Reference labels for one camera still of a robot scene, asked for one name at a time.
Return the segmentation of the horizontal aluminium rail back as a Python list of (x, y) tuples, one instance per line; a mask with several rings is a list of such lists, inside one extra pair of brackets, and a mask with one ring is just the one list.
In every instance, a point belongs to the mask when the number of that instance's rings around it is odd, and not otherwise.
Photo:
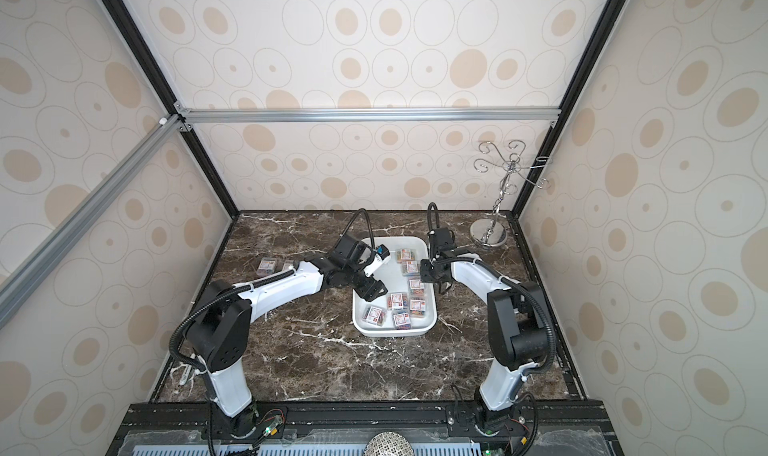
[(355, 108), (355, 109), (184, 109), (191, 124), (215, 123), (403, 123), (471, 121), (557, 121), (557, 107)]

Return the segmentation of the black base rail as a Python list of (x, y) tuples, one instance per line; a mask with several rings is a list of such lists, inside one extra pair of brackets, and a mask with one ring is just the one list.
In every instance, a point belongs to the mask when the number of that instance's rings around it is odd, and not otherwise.
[(263, 403), (242, 439), (207, 403), (131, 406), (110, 455), (364, 455), (385, 432), (416, 455), (620, 455), (603, 404), (524, 402), (483, 436), (463, 401)]

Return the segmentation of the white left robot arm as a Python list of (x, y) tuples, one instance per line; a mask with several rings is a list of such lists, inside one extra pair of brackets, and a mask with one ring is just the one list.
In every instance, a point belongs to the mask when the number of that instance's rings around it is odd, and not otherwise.
[(387, 293), (374, 273), (390, 259), (386, 246), (342, 235), (328, 253), (286, 271), (232, 286), (215, 281), (174, 330), (169, 349), (203, 377), (209, 400), (223, 415), (235, 419), (253, 403), (242, 366), (252, 323), (328, 288), (350, 287), (359, 298), (373, 301)]

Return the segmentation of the black corner frame post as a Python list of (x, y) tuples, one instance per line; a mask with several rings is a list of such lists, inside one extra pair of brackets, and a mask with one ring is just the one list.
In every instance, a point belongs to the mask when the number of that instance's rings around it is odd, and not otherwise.
[(574, 74), (560, 103), (560, 114), (557, 122), (548, 130), (542, 146), (537, 153), (537, 162), (528, 173), (529, 182), (520, 190), (519, 196), (508, 216), (509, 222), (517, 221), (527, 203), (537, 189), (537, 184), (543, 180), (543, 172), (550, 163), (552, 154), (562, 136), (567, 123), (578, 103), (586, 84), (601, 56), (608, 39), (619, 20), (628, 0), (607, 0), (581, 59), (575, 67)]
[(202, 171), (205, 180), (211, 186), (216, 198), (222, 204), (225, 212), (231, 220), (235, 220), (240, 211), (237, 208), (229, 191), (226, 189), (218, 171), (214, 168), (211, 158), (208, 156), (203, 144), (192, 126), (186, 122), (186, 117), (180, 112), (181, 105), (164, 75), (157, 59), (148, 46), (134, 17), (130, 14), (124, 0), (99, 0), (107, 15), (114, 23), (118, 33), (126, 43), (139, 68), (149, 82), (155, 95), (163, 108), (172, 116), (178, 116), (184, 128), (181, 136), (187, 149), (193, 156), (198, 167)]

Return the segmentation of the black corner frame post left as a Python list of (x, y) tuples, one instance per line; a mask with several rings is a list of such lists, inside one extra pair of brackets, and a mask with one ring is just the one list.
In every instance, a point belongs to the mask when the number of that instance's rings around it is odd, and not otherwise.
[(148, 46), (134, 17), (130, 14), (124, 0), (99, 0), (107, 15), (114, 23), (118, 33), (126, 43), (139, 68), (149, 82), (155, 95), (163, 108), (172, 116), (178, 116), (184, 128), (181, 136), (187, 149), (193, 156), (198, 167), (202, 171), (205, 180), (211, 186), (216, 198), (222, 204), (225, 212), (231, 220), (235, 220), (240, 211), (237, 208), (229, 191), (226, 189), (218, 171), (214, 168), (211, 158), (208, 156), (203, 144), (192, 126), (186, 122), (186, 117), (180, 112), (181, 105), (164, 75), (157, 59)]

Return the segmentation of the metal mesh ball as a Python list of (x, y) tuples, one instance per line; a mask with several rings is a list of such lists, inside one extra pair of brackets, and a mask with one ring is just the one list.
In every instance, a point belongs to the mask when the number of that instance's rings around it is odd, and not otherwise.
[(363, 450), (364, 456), (414, 456), (411, 443), (401, 434), (392, 431), (373, 436)]

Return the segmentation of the diagonal aluminium rail left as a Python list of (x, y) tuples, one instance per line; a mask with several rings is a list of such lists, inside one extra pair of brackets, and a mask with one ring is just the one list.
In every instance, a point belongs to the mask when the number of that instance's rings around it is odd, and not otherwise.
[(9, 276), (1, 287), (1, 325), (6, 326), (83, 235), (119, 197), (147, 162), (178, 133), (181, 117), (169, 114), (102, 182), (87, 195), (51, 235)]

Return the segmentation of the white plastic storage tray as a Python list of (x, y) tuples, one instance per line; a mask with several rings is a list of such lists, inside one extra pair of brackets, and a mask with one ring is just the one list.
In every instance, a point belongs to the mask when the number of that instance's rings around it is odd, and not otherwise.
[[(352, 298), (352, 321), (355, 327), (365, 336), (368, 337), (412, 337), (421, 336), (426, 334), (435, 325), (438, 319), (435, 291), (431, 284), (425, 285), (425, 294), (416, 296), (409, 293), (408, 280), (419, 279), (419, 275), (415, 277), (406, 277), (402, 273), (402, 266), (396, 260), (396, 251), (402, 248), (409, 248), (415, 252), (416, 259), (420, 263), (422, 259), (426, 259), (428, 256), (428, 250), (426, 243), (413, 236), (398, 236), (398, 237), (383, 237), (376, 240), (376, 244), (385, 245), (389, 249), (390, 257), (389, 261), (380, 267), (373, 276), (382, 281), (387, 287), (387, 293), (375, 299), (372, 302), (364, 301), (357, 295)], [(390, 293), (403, 292), (407, 294), (408, 303), (413, 298), (425, 299), (427, 302), (427, 311), (424, 318), (412, 317), (409, 309), (408, 312), (411, 317), (412, 328), (410, 330), (396, 330), (392, 322), (392, 314), (399, 311), (391, 311), (387, 308), (387, 295)], [(382, 327), (375, 327), (365, 324), (363, 322), (364, 311), (369, 306), (377, 306), (387, 310), (386, 320)]]

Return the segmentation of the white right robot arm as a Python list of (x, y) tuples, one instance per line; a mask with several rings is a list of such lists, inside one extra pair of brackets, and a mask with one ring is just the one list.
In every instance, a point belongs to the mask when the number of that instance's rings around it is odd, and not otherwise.
[(430, 229), (427, 237), (421, 280), (441, 291), (459, 283), (486, 304), (494, 361), (478, 390), (480, 404), (487, 411), (506, 410), (528, 377), (548, 372), (557, 356), (557, 336), (542, 291), (503, 275), (478, 255), (460, 252), (447, 228)]

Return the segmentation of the black corner frame post right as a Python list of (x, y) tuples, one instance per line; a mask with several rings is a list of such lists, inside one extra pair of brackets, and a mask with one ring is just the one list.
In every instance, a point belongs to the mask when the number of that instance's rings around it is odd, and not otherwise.
[(519, 196), (508, 216), (509, 222), (517, 221), (527, 203), (537, 189), (537, 184), (543, 180), (543, 172), (550, 163), (552, 154), (562, 136), (567, 123), (578, 103), (586, 84), (601, 56), (608, 39), (619, 20), (628, 0), (607, 0), (581, 59), (575, 67), (574, 74), (560, 103), (560, 114), (557, 122), (548, 130), (542, 146), (537, 153), (537, 162), (528, 173), (529, 182), (520, 190)]

